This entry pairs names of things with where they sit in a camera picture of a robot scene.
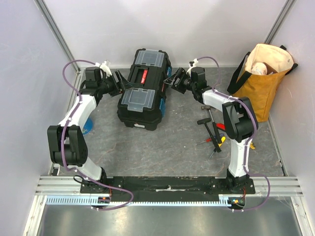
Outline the black plastic toolbox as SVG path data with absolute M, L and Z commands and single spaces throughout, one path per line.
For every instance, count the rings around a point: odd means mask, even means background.
M 165 114 L 166 90 L 164 80 L 171 76 L 172 66 L 167 52 L 138 49 L 130 67 L 131 88 L 123 92 L 117 115 L 127 127 L 157 129 Z

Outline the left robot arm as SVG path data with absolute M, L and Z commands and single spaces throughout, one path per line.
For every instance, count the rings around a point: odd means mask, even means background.
M 85 80 L 76 90 L 76 100 L 65 118 L 47 129 L 51 161 L 81 177 L 82 186 L 91 186 L 97 193 L 110 190 L 105 170 L 89 158 L 83 128 L 103 95 L 111 97 L 131 88 L 119 70 L 114 74 L 102 67 L 87 67 Z

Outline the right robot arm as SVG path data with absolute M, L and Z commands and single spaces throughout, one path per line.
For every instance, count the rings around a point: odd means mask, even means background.
M 204 108 L 214 108 L 223 115 L 224 132 L 230 139 L 231 157 L 226 177 L 218 184 L 219 193 L 254 194 L 253 180 L 248 170 L 249 149 L 258 122 L 247 97 L 237 98 L 219 92 L 207 84 L 205 69 L 193 67 L 190 72 L 179 68 L 164 81 L 172 89 L 185 93 L 191 91 Z

